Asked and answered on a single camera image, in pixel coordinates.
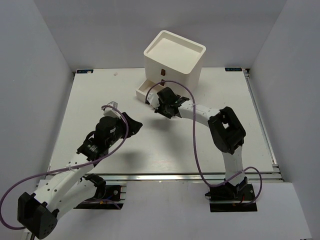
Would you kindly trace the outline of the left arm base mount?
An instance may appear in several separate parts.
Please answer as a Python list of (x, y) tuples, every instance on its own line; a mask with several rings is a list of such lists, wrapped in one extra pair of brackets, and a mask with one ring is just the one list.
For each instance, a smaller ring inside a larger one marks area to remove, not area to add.
[(81, 210), (121, 210), (127, 193), (127, 184), (124, 182), (111, 183), (105, 186), (104, 195), (89, 198), (74, 209)]

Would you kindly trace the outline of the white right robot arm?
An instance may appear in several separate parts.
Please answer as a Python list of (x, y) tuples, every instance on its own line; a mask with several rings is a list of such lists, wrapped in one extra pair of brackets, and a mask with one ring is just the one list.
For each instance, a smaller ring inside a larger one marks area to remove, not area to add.
[(221, 151), (225, 167), (225, 183), (233, 195), (237, 195), (248, 183), (244, 173), (242, 148), (246, 131), (230, 107), (215, 109), (195, 103), (195, 98), (175, 94), (169, 87), (157, 93), (148, 93), (145, 102), (166, 118), (179, 117), (209, 128), (214, 145)]

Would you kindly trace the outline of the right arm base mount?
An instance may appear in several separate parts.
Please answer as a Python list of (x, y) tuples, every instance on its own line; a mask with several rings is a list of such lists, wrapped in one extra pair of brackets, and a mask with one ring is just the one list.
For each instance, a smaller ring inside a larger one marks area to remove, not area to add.
[(245, 213), (257, 212), (256, 197), (252, 184), (247, 184), (237, 195), (222, 185), (210, 187), (204, 195), (209, 200), (211, 213)]

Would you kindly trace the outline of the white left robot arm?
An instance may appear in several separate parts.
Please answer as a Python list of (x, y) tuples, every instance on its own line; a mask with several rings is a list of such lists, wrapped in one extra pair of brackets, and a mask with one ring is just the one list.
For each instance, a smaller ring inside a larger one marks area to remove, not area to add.
[(66, 171), (55, 174), (33, 193), (24, 192), (18, 198), (17, 220), (42, 240), (68, 211), (87, 199), (101, 198), (106, 193), (106, 182), (88, 172), (97, 165), (96, 160), (109, 153), (113, 144), (137, 134), (142, 126), (126, 112), (118, 115), (111, 110), (105, 114), (68, 162)]

